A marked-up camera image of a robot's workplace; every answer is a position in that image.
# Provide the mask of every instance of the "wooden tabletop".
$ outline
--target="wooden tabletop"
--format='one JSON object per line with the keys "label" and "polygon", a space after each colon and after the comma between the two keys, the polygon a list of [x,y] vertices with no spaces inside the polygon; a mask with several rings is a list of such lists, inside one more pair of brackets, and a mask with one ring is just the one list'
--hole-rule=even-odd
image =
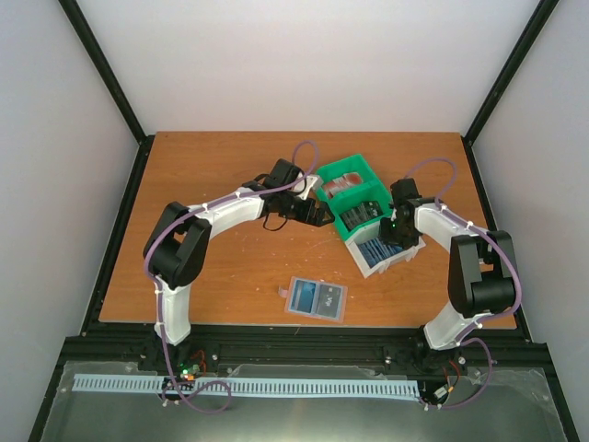
{"label": "wooden tabletop", "polygon": [[[241,183],[269,172],[280,157],[313,139],[319,165],[361,153],[388,187],[429,157],[448,157],[458,167],[445,195],[453,211],[484,226],[473,179],[459,134],[430,133],[159,133],[148,160],[121,246],[100,320],[154,322],[154,287],[142,272],[142,250],[164,207],[198,204],[226,195]],[[301,149],[305,169],[312,149]],[[420,192],[435,195],[451,176],[433,163],[414,177]],[[270,227],[282,219],[273,218]],[[284,311],[280,286],[293,276],[348,286],[343,325],[418,327],[433,319],[448,300],[448,254],[430,238],[410,262],[364,279],[333,225],[289,222],[278,232],[261,221],[239,225],[214,238],[199,278],[192,285],[190,317],[208,324],[340,325]],[[513,328],[512,318],[491,326]]]}

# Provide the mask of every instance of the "card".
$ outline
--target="card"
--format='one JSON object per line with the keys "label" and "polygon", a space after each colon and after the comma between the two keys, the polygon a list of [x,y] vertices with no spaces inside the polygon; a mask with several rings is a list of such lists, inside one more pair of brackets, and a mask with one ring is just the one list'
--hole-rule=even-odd
{"label": "card", "polygon": [[336,285],[322,284],[319,286],[317,314],[337,319],[340,312],[341,289]]}
{"label": "card", "polygon": [[382,255],[386,258],[390,258],[391,253],[390,250],[385,248],[384,244],[382,242],[380,242],[380,240],[378,238],[375,239],[375,245],[376,248],[378,249],[378,251],[380,251],[382,253]]}
{"label": "card", "polygon": [[286,311],[324,320],[343,320],[347,288],[319,281],[293,278]]}

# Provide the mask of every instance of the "white wall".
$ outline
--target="white wall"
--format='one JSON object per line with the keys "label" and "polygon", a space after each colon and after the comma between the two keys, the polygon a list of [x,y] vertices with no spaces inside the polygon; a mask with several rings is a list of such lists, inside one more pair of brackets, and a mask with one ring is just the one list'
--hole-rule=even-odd
{"label": "white wall", "polygon": [[0,440],[78,334],[136,144],[57,1],[0,4]]}
{"label": "white wall", "polygon": [[148,132],[463,132],[536,4],[80,1]]}
{"label": "white wall", "polygon": [[589,440],[589,3],[560,2],[475,144],[524,309]]}

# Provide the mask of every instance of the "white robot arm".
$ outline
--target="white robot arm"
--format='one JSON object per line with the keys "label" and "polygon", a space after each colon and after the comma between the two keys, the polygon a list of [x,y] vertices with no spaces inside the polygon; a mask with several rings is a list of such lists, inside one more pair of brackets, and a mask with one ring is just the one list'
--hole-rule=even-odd
{"label": "white robot arm", "polygon": [[[286,160],[279,160],[264,182],[245,183],[236,192],[217,200],[212,209],[207,205],[185,207],[169,204],[160,217],[156,229],[147,241],[144,255],[161,232],[180,216],[199,207],[204,211],[190,217],[178,229],[172,231],[156,248],[149,263],[150,272],[162,285],[163,317],[167,341],[182,342],[190,333],[189,301],[191,283],[202,269],[206,248],[211,238],[240,223],[277,213],[285,219],[293,219],[312,226],[324,226],[334,217],[325,203],[316,207],[316,201],[308,199],[311,189],[321,184],[317,176],[308,176],[291,191],[233,198],[235,194],[277,188],[300,177],[302,170]],[[379,237],[385,242],[408,249],[416,245],[421,234],[428,235],[450,254],[448,272],[449,301],[423,328],[424,346],[429,350],[450,350],[460,345],[462,339],[480,320],[504,311],[514,303],[513,280],[502,261],[478,235],[460,226],[434,202],[422,198],[413,179],[403,179],[391,186],[394,212],[391,218],[380,221]],[[184,235],[180,243],[174,233]],[[502,231],[486,232],[507,253],[514,264],[511,237]],[[492,265],[492,270],[482,272],[480,263]]]}
{"label": "white robot arm", "polygon": [[[442,311],[423,327],[431,350],[450,350],[460,345],[481,320],[505,311],[515,302],[511,273],[488,243],[472,230],[457,223],[444,204],[423,198],[415,180],[406,178],[391,185],[394,212],[380,222],[379,237],[404,249],[417,244],[419,235],[435,240],[450,254],[448,297]],[[514,246],[504,231],[490,232],[492,238],[515,266]],[[492,266],[482,271],[482,263]]]}
{"label": "white robot arm", "polygon": [[[319,203],[316,207],[316,201],[308,198],[309,192],[321,185],[317,175],[306,176],[289,191],[252,195],[252,191],[275,189],[302,176],[300,168],[281,159],[270,174],[260,175],[218,200],[188,207],[171,203],[166,207],[145,245],[144,257],[167,226],[188,212],[195,213],[161,240],[149,262],[149,271],[156,276],[161,286],[161,320],[166,326],[169,343],[177,345],[190,334],[191,283],[201,272],[206,249],[212,238],[231,227],[270,213],[276,213],[285,220],[293,219],[316,227],[333,222],[333,214],[325,203]],[[182,235],[183,240],[178,241],[175,234]],[[158,324],[155,329],[161,337]]]}

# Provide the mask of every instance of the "green bin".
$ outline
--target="green bin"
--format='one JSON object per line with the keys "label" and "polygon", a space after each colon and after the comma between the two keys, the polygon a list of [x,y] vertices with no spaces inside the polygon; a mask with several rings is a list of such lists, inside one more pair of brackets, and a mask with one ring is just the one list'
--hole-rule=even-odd
{"label": "green bin", "polygon": [[[335,228],[338,230],[343,241],[347,241],[358,229],[368,226],[372,223],[379,222],[383,216],[392,216],[393,210],[390,207],[392,198],[387,187],[378,179],[376,174],[370,169],[364,157],[360,154],[353,155],[336,161],[334,163],[322,166],[317,170],[318,176],[324,183],[334,180],[344,173],[358,172],[362,177],[363,183],[352,187],[343,192],[337,193],[333,198],[329,198],[322,188],[317,190],[317,197],[320,201],[325,201],[331,212],[335,215]],[[364,201],[377,201],[383,211],[382,216],[371,219],[350,231],[341,220],[341,214],[347,210],[360,205]]]}

